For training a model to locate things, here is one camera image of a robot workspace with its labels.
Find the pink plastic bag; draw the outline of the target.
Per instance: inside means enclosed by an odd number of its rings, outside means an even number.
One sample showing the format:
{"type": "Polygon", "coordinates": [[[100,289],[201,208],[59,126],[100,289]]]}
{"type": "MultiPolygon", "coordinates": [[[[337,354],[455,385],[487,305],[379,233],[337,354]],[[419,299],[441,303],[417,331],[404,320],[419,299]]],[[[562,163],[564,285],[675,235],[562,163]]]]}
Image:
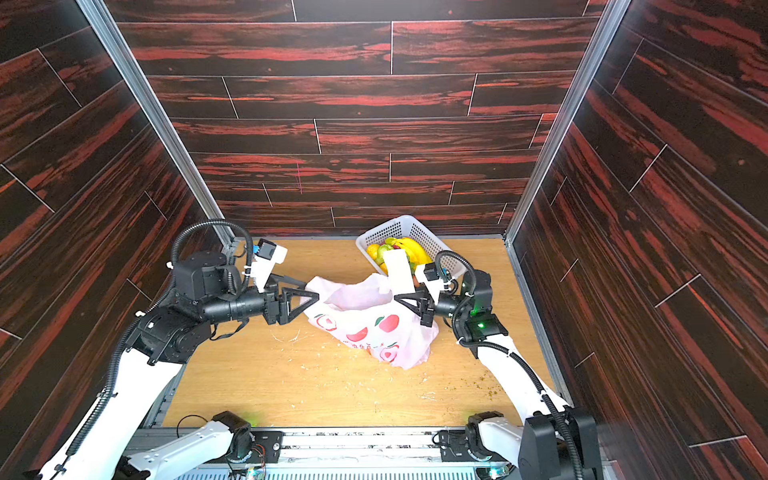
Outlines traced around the pink plastic bag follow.
{"type": "Polygon", "coordinates": [[[311,325],[340,343],[408,370],[426,362],[439,327],[423,326],[419,315],[394,300],[398,294],[415,291],[407,255],[392,250],[384,260],[386,275],[374,273],[357,284],[310,280],[306,289],[319,300],[305,314],[311,325]]]}

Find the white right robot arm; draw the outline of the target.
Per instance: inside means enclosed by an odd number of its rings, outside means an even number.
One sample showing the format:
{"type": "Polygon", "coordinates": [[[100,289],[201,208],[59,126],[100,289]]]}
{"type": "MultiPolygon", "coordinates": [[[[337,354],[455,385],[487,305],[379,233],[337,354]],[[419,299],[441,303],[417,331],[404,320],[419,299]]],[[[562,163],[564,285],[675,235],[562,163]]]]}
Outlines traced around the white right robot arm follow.
{"type": "Polygon", "coordinates": [[[594,418],[556,394],[522,357],[493,311],[490,275],[467,269],[456,280],[430,263],[419,266],[415,278],[416,290],[396,295],[396,301],[424,326],[443,318],[457,344],[493,375],[523,422],[514,426],[498,411],[468,418],[461,448],[479,462],[505,462],[489,468],[485,478],[603,478],[594,418]]]}

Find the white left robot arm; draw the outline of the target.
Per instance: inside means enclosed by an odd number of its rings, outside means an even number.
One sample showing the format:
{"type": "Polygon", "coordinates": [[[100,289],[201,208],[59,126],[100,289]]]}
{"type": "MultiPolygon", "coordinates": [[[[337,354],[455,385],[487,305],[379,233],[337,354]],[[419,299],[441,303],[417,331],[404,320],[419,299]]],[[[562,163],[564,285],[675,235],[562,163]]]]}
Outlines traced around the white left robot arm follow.
{"type": "Polygon", "coordinates": [[[275,275],[283,247],[250,254],[245,268],[218,252],[171,261],[173,281],[157,305],[138,314],[112,354],[106,385],[77,431],[29,479],[174,479],[210,460],[247,463],[256,450],[251,425],[225,411],[157,450],[126,455],[156,399],[218,325],[254,316],[285,325],[319,300],[304,283],[275,275]]]}

